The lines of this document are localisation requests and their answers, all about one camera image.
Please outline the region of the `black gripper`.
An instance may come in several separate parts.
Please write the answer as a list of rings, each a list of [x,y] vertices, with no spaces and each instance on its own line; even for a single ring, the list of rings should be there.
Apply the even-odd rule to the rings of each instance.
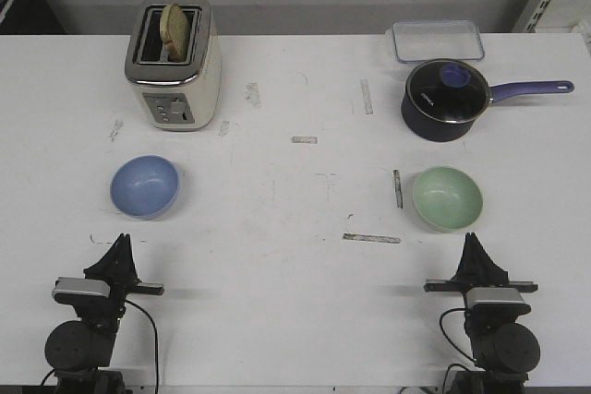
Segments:
[[[427,279],[424,291],[467,293],[475,288],[511,288],[519,293],[535,293],[538,291],[538,284],[533,281],[511,281],[508,272],[491,259],[476,234],[467,233],[456,273],[447,280]]]
[[[124,244],[124,258],[120,250]],[[139,279],[133,257],[131,237],[120,234],[107,252],[92,266],[84,269],[87,279],[104,281],[108,284],[108,312],[112,316],[125,313],[125,301],[129,294],[162,296],[164,286],[161,283],[146,283]]]

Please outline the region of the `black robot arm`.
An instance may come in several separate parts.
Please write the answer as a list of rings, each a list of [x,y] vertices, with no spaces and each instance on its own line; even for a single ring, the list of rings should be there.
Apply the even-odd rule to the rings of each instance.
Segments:
[[[130,294],[161,296],[160,283],[141,281],[131,238],[121,233],[82,278],[59,277],[52,290],[77,315],[49,334],[44,354],[57,378],[56,393],[130,393],[121,372],[110,370],[115,339]]]
[[[528,374],[537,367],[541,350],[535,334],[517,322],[531,312],[523,295],[534,293],[532,281],[512,281],[508,272],[496,265],[475,233],[464,237],[462,255],[455,274],[448,280],[427,280],[427,293],[459,293],[462,307],[444,311],[439,318],[440,332],[453,343],[443,325],[454,312],[464,314],[464,331],[471,352],[457,344],[453,348],[473,364],[449,364],[442,393],[523,393]]]

